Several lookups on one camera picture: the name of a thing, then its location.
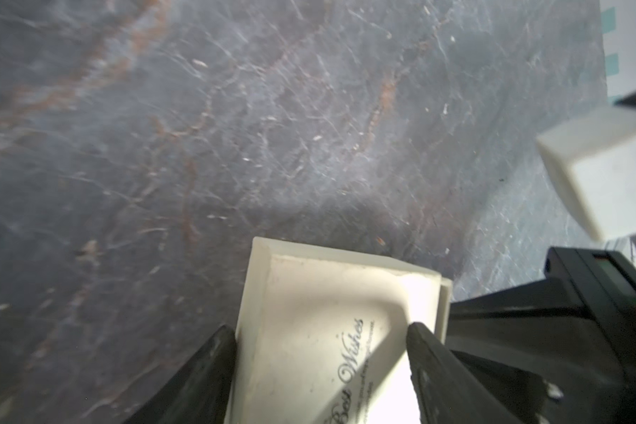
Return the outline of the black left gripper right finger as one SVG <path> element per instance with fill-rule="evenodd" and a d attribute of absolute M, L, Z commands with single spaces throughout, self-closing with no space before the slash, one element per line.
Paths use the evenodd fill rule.
<path fill-rule="evenodd" d="M 518 423 L 424 323 L 406 332 L 422 423 Z"/>

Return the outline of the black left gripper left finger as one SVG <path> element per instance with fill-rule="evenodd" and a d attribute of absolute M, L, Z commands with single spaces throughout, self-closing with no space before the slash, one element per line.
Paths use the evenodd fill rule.
<path fill-rule="evenodd" d="M 235 332 L 222 326 L 125 423 L 223 423 L 236 358 Z"/>

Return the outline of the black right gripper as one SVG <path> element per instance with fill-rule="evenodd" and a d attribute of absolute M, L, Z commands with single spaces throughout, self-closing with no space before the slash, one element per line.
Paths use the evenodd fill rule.
<path fill-rule="evenodd" d="M 523 423 L 636 423 L 636 268 L 551 247 L 544 275 L 452 303 L 447 347 Z"/>

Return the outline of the small cream printed gift box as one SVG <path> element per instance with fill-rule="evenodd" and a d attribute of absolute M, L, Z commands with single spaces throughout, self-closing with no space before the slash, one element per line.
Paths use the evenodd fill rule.
<path fill-rule="evenodd" d="M 386 256 L 253 240 L 229 423 L 417 423 L 406 332 L 447 332 L 452 281 Z"/>

